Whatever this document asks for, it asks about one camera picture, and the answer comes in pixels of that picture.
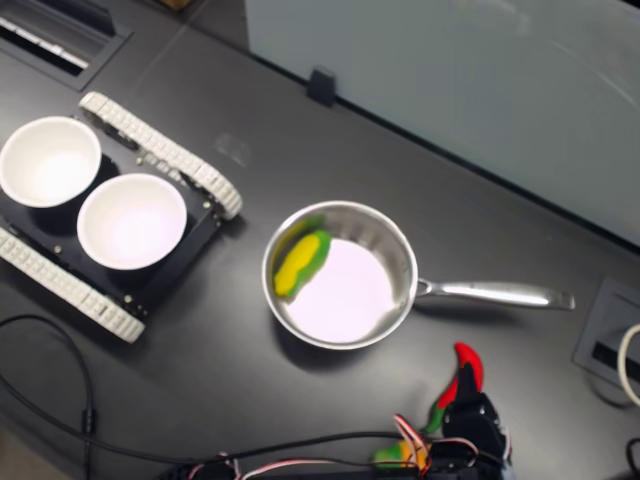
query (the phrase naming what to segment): white ceramic bowl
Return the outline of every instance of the white ceramic bowl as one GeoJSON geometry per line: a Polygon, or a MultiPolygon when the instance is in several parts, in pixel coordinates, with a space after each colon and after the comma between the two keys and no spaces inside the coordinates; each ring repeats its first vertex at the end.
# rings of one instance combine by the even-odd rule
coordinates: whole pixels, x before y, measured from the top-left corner
{"type": "Polygon", "coordinates": [[[166,180],[136,173],[107,180],[78,214],[78,239],[97,263],[137,270],[161,260],[187,225],[184,199],[166,180]]]}
{"type": "Polygon", "coordinates": [[[68,117],[34,120],[0,151],[0,188],[28,207],[55,207],[91,185],[100,159],[98,137],[84,123],[68,117]]]}

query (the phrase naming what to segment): stainless steel saucepan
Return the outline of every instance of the stainless steel saucepan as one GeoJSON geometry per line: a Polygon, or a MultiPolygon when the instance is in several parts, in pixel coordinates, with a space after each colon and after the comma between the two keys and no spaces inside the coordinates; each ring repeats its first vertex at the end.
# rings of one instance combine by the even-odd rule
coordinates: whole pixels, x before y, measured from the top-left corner
{"type": "Polygon", "coordinates": [[[507,282],[436,283],[418,278],[413,250],[382,213],[332,201],[289,217],[272,237],[262,263],[262,285],[276,318],[313,345],[350,350],[393,332],[418,299],[462,297],[519,307],[573,310],[569,293],[507,282]],[[295,243],[318,228],[331,236],[322,268],[291,298],[276,295],[273,277],[295,243]]]}

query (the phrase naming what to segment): saucepan handle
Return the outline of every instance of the saucepan handle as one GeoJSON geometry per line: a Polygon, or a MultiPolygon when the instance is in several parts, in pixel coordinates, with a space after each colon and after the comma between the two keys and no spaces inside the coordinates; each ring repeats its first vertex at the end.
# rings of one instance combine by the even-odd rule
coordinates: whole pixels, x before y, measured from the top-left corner
{"type": "Polygon", "coordinates": [[[418,279],[416,298],[460,297],[518,307],[573,310],[576,302],[568,292],[546,287],[510,282],[435,283],[418,279]]]}

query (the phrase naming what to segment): green and yellow sponge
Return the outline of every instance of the green and yellow sponge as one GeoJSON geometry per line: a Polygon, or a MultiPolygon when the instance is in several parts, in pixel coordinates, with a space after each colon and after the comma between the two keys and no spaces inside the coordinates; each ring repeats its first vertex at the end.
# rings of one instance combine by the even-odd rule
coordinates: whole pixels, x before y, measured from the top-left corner
{"type": "Polygon", "coordinates": [[[276,295],[289,297],[309,280],[327,259],[330,244],[326,230],[316,230],[298,240],[273,278],[276,295]]]}

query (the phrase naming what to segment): black tabletop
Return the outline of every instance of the black tabletop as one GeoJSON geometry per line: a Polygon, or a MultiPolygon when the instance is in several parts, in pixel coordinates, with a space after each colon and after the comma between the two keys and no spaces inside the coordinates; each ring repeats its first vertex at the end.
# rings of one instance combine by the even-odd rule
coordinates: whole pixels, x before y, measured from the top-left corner
{"type": "MultiPolygon", "coordinates": [[[[162,10],[124,0],[112,9],[135,34],[89,88],[210,161],[245,206],[131,346],[87,333],[89,320],[60,302],[35,301],[35,287],[0,265],[2,316],[46,314],[77,339],[96,383],[100,438],[191,456],[391,430],[393,413],[422,426],[451,379],[453,343],[464,341],[484,361],[485,391],[511,431],[520,478],[603,479],[626,470],[624,445],[638,433],[638,411],[595,397],[571,355],[602,279],[640,288],[640,259],[356,113],[308,100],[299,85],[162,10]],[[578,307],[434,305],[414,309],[393,335],[364,350],[307,347],[270,314],[260,262],[287,216],[330,199],[362,202],[394,219],[425,278],[537,283],[572,291],[578,307]]],[[[0,141],[34,118],[77,111],[80,98],[0,54],[0,141]]],[[[80,376],[51,333],[31,324],[3,331],[0,369],[52,414],[79,425],[80,376]]],[[[2,391],[0,417],[79,476],[78,441],[2,391]]],[[[304,453],[364,460],[384,443],[304,453]]],[[[167,468],[108,453],[96,454],[95,467],[105,479],[152,478],[167,468]]]]}

